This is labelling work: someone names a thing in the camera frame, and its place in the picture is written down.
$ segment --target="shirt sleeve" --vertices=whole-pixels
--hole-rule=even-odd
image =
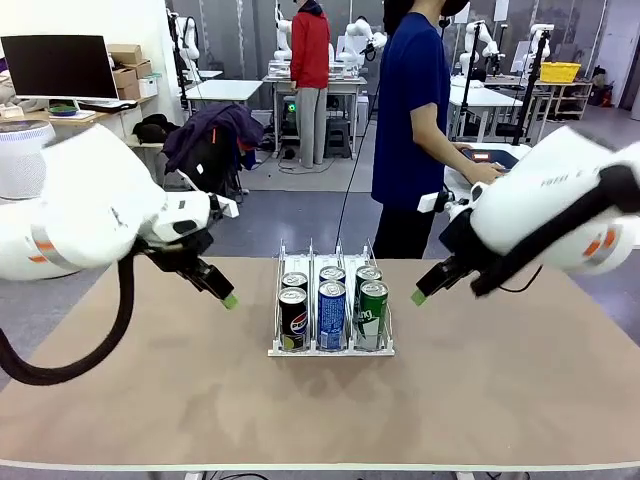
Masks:
[[[422,32],[407,44],[400,63],[400,87],[405,92],[409,111],[440,103],[442,69],[448,68],[442,60],[442,48],[436,32]]]
[[[291,29],[291,40],[293,42],[293,53],[291,56],[291,80],[297,82],[302,72],[304,64],[305,49],[307,45],[306,31],[300,15],[293,17],[293,26]]]

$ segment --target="person in red jacket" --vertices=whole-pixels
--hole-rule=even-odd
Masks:
[[[291,82],[297,93],[297,122],[302,166],[322,165],[327,129],[329,20],[315,0],[302,0],[293,18]]]

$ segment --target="white wall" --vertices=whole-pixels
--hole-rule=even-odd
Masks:
[[[609,13],[596,65],[614,83],[613,103],[618,106],[629,77],[640,36],[640,1],[609,0]]]
[[[145,106],[145,114],[164,113],[182,123],[164,0],[0,0],[0,13],[0,36],[103,35],[107,43],[141,45],[144,58],[162,75],[158,98]]]

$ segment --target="yellow basket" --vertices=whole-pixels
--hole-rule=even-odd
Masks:
[[[581,66],[579,63],[543,63],[540,80],[547,83],[573,83]]]

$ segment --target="soda can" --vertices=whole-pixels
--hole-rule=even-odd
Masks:
[[[357,322],[360,313],[360,290],[365,282],[382,280],[382,270],[373,265],[365,265],[356,270],[356,289],[353,295],[353,318]]]
[[[308,291],[309,281],[304,273],[291,272],[282,276],[282,288],[301,288],[305,292]]]
[[[318,289],[318,347],[340,350],[346,314],[347,289],[336,280],[327,280]]]
[[[320,270],[320,283],[326,282],[327,280],[335,280],[344,285],[347,280],[347,272],[345,272],[344,268],[340,267],[324,267]]]
[[[309,324],[307,292],[301,288],[285,288],[280,291],[278,302],[283,349],[286,351],[304,349]]]
[[[355,347],[359,350],[378,350],[387,323],[389,287],[373,280],[360,288],[359,314],[355,322]]]

